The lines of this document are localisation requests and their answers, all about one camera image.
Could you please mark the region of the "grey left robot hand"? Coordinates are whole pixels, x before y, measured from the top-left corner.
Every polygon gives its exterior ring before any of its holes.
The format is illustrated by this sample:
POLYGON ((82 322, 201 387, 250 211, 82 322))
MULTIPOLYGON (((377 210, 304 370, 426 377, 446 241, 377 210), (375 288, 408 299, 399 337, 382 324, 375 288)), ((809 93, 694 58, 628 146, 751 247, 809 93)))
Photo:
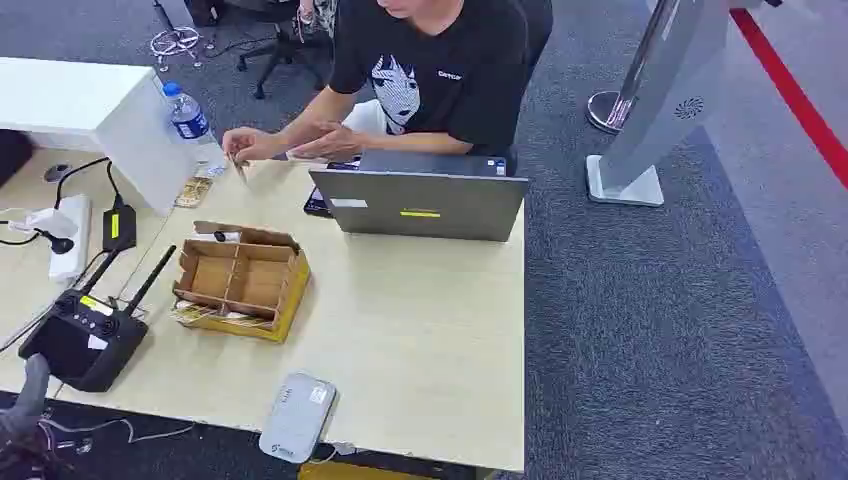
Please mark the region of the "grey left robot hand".
POLYGON ((32 433, 44 411, 51 372, 41 354, 25 362, 25 383, 14 405, 1 411, 1 445, 32 433))

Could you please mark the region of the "person's right hand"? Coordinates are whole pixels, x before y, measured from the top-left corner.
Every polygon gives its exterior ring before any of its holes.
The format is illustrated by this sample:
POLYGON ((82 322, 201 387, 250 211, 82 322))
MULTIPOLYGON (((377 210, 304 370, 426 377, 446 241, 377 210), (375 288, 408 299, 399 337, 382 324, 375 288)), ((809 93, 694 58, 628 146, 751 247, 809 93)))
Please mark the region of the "person's right hand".
POLYGON ((283 154, 287 145, 277 134, 251 127, 228 130, 222 138, 224 152, 236 165, 251 161, 270 160, 283 154))

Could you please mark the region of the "person's left hand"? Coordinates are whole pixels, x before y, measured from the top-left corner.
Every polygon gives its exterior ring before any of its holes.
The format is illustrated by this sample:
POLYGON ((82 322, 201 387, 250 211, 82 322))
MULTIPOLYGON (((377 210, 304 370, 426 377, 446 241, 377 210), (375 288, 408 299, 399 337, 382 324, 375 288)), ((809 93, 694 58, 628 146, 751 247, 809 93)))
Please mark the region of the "person's left hand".
POLYGON ((308 127, 301 139, 293 140, 286 155, 290 160, 347 161, 363 149, 357 132, 339 122, 321 121, 308 127))

